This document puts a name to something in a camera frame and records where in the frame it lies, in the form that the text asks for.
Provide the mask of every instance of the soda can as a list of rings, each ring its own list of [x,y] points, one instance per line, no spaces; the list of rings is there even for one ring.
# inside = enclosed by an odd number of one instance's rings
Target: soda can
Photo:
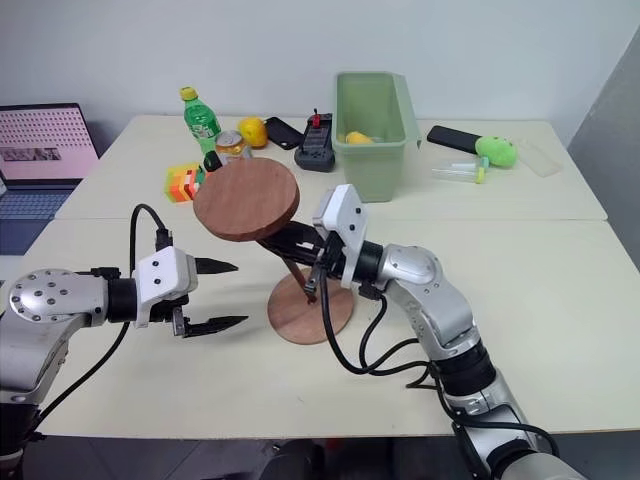
[[[216,152],[220,163],[226,165],[234,158],[251,158],[251,147],[245,142],[240,132],[225,130],[216,137]]]

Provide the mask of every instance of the round wooden base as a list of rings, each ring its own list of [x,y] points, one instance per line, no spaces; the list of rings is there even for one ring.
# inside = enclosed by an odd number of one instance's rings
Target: round wooden base
[[[302,270],[305,278],[311,269]],[[337,334],[349,321],[353,312],[353,293],[341,288],[338,280],[328,280],[331,324]],[[285,340],[298,345],[313,345],[324,342],[327,335],[322,323],[320,292],[318,299],[308,303],[307,296],[293,275],[284,277],[271,292],[267,305],[269,322]]]

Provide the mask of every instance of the laptop screen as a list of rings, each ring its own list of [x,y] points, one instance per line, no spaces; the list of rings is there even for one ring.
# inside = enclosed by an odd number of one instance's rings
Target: laptop screen
[[[0,106],[0,171],[7,185],[77,183],[97,163],[77,104]]]

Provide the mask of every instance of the wooden board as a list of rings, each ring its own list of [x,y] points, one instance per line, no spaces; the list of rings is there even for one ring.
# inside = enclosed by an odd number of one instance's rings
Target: wooden board
[[[302,270],[308,277],[310,268]],[[353,292],[340,287],[338,280],[328,280],[331,324],[337,334],[353,312]],[[269,323],[285,340],[299,345],[313,345],[327,339],[322,322],[320,298],[308,303],[293,275],[284,277],[273,289],[267,304]]]
[[[236,159],[207,178],[193,201],[200,222],[216,237],[260,240],[280,230],[300,202],[298,184],[269,158]]]

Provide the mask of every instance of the black phone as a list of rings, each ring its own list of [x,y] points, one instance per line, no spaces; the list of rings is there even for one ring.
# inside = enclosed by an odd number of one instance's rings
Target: black phone
[[[264,125],[267,127],[269,140],[277,144],[280,148],[291,150],[302,143],[303,135],[278,117],[267,118],[264,121]]]
[[[427,142],[474,154],[476,153],[476,140],[479,138],[480,135],[461,132],[460,130],[441,127],[440,125],[433,127],[427,134]]]

